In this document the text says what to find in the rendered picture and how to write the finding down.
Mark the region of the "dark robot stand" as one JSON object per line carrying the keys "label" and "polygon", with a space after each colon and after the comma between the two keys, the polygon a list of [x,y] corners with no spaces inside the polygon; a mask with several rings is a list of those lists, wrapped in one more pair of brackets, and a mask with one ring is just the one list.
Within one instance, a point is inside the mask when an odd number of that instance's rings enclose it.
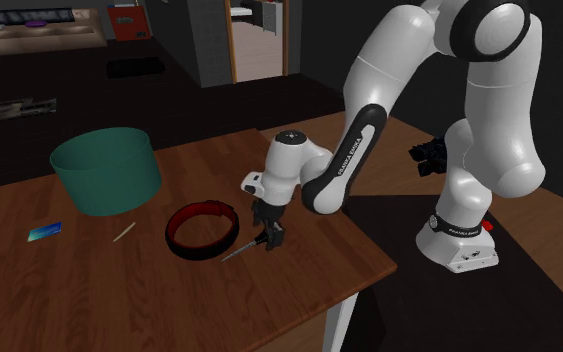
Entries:
{"label": "dark robot stand", "polygon": [[563,292],[492,215],[494,267],[455,274],[417,249],[436,202],[347,200],[344,213],[397,269],[359,293],[341,352],[563,352]]}

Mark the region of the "blue card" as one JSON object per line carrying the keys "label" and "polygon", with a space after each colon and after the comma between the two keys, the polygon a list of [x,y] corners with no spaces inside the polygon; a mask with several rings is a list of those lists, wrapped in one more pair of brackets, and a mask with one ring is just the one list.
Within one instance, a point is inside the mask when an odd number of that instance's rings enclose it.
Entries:
{"label": "blue card", "polygon": [[27,241],[33,242],[39,239],[43,239],[45,237],[58,234],[61,232],[61,227],[62,227],[62,223],[56,222],[46,226],[32,229],[28,234]]}

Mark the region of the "wooden framed doorway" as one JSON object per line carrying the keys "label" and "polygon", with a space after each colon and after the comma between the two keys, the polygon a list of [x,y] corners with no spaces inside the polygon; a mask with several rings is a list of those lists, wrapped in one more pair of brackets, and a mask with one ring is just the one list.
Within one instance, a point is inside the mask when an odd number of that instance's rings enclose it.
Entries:
{"label": "wooden framed doorway", "polygon": [[234,83],[287,76],[289,0],[224,0]]}

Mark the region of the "red cabinet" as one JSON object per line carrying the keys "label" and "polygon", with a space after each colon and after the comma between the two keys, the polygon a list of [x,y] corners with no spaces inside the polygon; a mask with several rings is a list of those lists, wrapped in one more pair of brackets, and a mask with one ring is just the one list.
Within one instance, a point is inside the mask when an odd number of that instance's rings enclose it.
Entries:
{"label": "red cabinet", "polygon": [[117,41],[148,40],[151,32],[141,5],[108,5],[107,12]]}

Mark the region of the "grey long flat rail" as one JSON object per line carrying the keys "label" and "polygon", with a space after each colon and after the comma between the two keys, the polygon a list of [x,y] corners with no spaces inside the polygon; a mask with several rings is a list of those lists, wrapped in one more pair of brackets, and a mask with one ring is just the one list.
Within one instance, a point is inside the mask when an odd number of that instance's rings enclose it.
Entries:
{"label": "grey long flat rail", "polygon": [[0,102],[0,121],[27,116],[53,113],[57,110],[57,100],[49,99],[34,102],[32,98]]}

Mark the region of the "green round bowl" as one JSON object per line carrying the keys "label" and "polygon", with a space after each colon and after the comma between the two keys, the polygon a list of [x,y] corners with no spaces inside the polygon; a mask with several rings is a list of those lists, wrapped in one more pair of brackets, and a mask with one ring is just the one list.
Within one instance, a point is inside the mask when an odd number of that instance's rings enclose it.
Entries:
{"label": "green round bowl", "polygon": [[133,210],[162,184],[149,136],[131,127],[76,136],[52,152],[50,164],[76,208],[90,216]]}

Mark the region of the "black blocky object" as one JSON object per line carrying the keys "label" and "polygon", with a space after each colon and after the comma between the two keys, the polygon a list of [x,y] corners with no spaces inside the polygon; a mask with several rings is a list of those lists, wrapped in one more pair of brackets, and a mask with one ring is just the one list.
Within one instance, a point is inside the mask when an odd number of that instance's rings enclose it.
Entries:
{"label": "black blocky object", "polygon": [[447,169],[447,148],[444,137],[433,138],[431,141],[413,146],[409,150],[411,158],[418,163],[420,177],[443,174]]}

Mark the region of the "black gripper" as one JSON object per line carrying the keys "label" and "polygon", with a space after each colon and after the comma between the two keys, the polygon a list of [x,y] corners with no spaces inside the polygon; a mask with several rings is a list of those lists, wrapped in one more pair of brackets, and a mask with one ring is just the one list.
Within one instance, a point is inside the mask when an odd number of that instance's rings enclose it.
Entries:
{"label": "black gripper", "polygon": [[270,205],[264,200],[257,198],[253,201],[251,210],[253,213],[253,225],[263,224],[265,226],[266,250],[272,251],[280,247],[284,241],[285,229],[278,221],[284,214],[285,205]]}

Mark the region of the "black floor mat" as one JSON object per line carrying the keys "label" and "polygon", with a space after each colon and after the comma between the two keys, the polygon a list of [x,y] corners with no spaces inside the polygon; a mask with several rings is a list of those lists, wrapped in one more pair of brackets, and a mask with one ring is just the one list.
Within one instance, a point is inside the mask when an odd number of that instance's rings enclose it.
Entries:
{"label": "black floor mat", "polygon": [[109,79],[160,74],[165,70],[165,64],[158,57],[112,60],[106,63],[106,76]]}

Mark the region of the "beige sofa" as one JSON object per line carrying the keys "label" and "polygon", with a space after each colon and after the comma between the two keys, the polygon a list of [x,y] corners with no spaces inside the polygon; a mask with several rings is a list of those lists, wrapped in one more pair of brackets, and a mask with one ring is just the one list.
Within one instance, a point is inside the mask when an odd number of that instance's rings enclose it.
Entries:
{"label": "beige sofa", "polygon": [[94,8],[0,10],[0,56],[107,44]]}

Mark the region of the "wooden table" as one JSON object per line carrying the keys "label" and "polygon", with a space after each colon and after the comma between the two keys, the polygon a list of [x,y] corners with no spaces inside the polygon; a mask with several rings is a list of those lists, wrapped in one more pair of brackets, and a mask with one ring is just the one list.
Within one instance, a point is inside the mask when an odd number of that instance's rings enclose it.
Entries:
{"label": "wooden table", "polygon": [[[395,270],[345,215],[299,202],[286,208],[280,248],[224,262],[174,256],[166,224],[193,202],[235,208],[231,253],[256,236],[240,184],[267,148],[252,129],[160,150],[158,193],[114,217],[81,214],[54,175],[1,186],[0,352],[254,352]],[[27,241],[56,222],[60,233]]]}

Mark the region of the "thin wooden stick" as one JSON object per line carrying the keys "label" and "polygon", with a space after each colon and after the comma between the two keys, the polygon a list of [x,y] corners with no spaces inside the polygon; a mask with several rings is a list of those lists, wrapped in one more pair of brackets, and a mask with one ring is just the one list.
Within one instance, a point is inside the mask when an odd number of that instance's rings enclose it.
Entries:
{"label": "thin wooden stick", "polygon": [[121,239],[125,234],[127,234],[134,226],[136,225],[136,222],[132,222],[129,226],[127,226],[123,231],[121,231],[114,239],[113,239],[113,243],[118,241],[119,239]]}

